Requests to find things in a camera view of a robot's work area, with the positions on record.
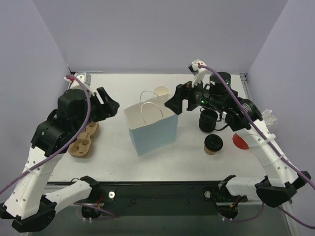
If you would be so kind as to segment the light blue paper bag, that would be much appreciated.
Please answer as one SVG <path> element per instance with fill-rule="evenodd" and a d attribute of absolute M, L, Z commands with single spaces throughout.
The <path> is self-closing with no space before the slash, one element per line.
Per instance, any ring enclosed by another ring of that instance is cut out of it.
<path fill-rule="evenodd" d="M 139 156 L 176 140 L 178 115 L 165 107 L 169 94 L 159 95 L 124 109 L 131 142 Z"/>

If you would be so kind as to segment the black plastic cup lid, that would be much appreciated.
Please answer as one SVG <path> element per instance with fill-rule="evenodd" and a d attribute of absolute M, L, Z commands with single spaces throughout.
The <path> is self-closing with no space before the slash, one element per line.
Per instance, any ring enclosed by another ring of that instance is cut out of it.
<path fill-rule="evenodd" d="M 223 147 L 223 140 L 216 134 L 210 134 L 205 138 L 204 145 L 206 145 L 208 149 L 218 152 Z"/>

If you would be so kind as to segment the brown paper coffee cup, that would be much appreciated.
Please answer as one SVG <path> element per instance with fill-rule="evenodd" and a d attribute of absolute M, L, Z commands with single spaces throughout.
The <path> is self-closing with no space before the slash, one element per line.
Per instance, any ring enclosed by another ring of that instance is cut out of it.
<path fill-rule="evenodd" d="M 204 146 L 204 152 L 207 154 L 207 155 L 214 155 L 216 154 L 216 151 L 213 151 L 211 149 L 208 149 L 208 147 L 205 145 Z"/>

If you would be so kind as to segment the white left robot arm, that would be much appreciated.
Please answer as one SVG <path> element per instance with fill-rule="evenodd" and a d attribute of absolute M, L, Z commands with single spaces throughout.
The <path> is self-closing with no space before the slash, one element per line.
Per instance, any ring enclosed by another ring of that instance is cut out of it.
<path fill-rule="evenodd" d="M 31 140 L 29 156 L 21 178 L 11 196 L 0 205 L 1 219 L 11 219 L 20 232 L 39 232 L 55 215 L 71 204 L 87 200 L 95 202 L 101 196 L 100 184 L 89 176 L 51 193 L 45 193 L 48 180 L 75 135 L 91 122 L 114 117 L 119 103 L 103 87 L 88 95 L 81 89 L 68 89 L 57 100 L 57 108 L 38 125 Z"/>

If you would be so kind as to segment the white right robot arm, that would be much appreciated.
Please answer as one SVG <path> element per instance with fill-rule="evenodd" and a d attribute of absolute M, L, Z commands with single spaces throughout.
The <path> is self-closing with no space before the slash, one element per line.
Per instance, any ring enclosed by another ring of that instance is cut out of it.
<path fill-rule="evenodd" d="M 198 106 L 219 112 L 225 123 L 240 136 L 264 169 L 264 178 L 245 178 L 231 175 L 218 188 L 225 201 L 234 196 L 258 197 L 269 207 L 279 207 L 289 201 L 306 183 L 311 183 L 308 172 L 297 169 L 285 156 L 270 133 L 261 112 L 249 99 L 238 96 L 221 73 L 210 77 L 211 84 L 189 81 L 176 86 L 175 94 L 165 106 L 179 115 L 183 100 L 188 111 Z"/>

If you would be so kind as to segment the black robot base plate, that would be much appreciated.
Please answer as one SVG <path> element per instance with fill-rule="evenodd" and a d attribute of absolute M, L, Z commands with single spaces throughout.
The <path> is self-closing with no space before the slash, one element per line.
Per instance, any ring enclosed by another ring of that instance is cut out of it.
<path fill-rule="evenodd" d="M 205 216 L 235 218 L 246 197 L 220 190 L 218 181 L 101 182 L 98 193 L 81 200 L 119 216 Z"/>

